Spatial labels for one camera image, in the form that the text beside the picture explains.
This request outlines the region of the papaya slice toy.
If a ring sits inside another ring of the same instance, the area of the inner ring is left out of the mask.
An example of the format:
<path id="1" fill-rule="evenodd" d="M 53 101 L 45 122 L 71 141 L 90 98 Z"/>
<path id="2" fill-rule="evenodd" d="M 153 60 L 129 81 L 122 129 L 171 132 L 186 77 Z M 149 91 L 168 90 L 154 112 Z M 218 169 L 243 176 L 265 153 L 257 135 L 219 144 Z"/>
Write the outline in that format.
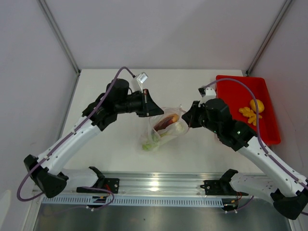
<path id="1" fill-rule="evenodd" d="M 161 121 L 159 121 L 155 126 L 154 130 L 155 131 L 160 131 L 166 129 L 168 126 L 176 123 L 179 120 L 179 115 L 178 114 L 171 114 L 168 115 L 167 117 L 163 118 Z"/>

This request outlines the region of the clear zip top bag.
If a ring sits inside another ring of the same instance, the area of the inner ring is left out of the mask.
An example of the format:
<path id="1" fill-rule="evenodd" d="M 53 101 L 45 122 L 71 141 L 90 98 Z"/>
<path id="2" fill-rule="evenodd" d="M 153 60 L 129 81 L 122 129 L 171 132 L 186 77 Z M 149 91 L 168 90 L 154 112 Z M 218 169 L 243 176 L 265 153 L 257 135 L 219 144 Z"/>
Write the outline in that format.
<path id="1" fill-rule="evenodd" d="M 182 106 L 164 107 L 162 115 L 152 116 L 147 120 L 147 127 L 140 136 L 141 149 L 156 151 L 167 142 L 186 134 L 189 126 L 181 118 L 186 113 Z"/>

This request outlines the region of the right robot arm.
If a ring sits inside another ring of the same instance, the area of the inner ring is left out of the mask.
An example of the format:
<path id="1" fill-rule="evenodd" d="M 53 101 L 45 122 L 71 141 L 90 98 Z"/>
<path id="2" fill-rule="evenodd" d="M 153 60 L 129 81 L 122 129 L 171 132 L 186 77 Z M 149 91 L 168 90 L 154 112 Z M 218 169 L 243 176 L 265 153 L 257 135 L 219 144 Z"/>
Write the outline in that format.
<path id="1" fill-rule="evenodd" d="M 222 144 L 252 161 L 269 178 L 258 180 L 229 169 L 220 178 L 223 193 L 235 191 L 256 196 L 271 203 L 288 219 L 299 217 L 308 204 L 308 179 L 266 148 L 246 123 L 233 119 L 222 99 L 210 99 L 206 103 L 194 101 L 182 119 L 191 128 L 206 128 L 215 133 Z"/>

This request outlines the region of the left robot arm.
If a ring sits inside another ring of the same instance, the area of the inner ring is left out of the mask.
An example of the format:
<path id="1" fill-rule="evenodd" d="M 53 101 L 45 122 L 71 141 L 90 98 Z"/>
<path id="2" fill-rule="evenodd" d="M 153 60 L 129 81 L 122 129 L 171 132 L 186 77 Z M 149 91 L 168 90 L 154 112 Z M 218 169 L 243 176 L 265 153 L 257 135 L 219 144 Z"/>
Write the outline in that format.
<path id="1" fill-rule="evenodd" d="M 135 113 L 138 117 L 159 116 L 164 111 L 152 100 L 147 89 L 129 93 L 129 82 L 114 79 L 106 92 L 82 112 L 78 123 L 66 137 L 58 140 L 39 156 L 28 155 L 25 167 L 42 194 L 53 198 L 64 189 L 79 193 L 98 193 L 106 188 L 105 176 L 96 167 L 65 170 L 64 166 L 90 139 L 117 120 L 119 114 Z"/>

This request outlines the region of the white green leek toy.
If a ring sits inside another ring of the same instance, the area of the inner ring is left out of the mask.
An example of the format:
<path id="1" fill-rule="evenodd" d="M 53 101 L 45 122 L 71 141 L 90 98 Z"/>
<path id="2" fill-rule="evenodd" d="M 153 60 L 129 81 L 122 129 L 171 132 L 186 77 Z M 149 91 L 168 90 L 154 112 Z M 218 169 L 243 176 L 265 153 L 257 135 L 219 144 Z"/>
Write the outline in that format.
<path id="1" fill-rule="evenodd" d="M 187 131 L 187 125 L 182 122 L 176 122 L 158 132 L 152 126 L 149 126 L 140 137 L 141 148 L 144 151 L 157 150 L 163 144 L 185 134 Z"/>

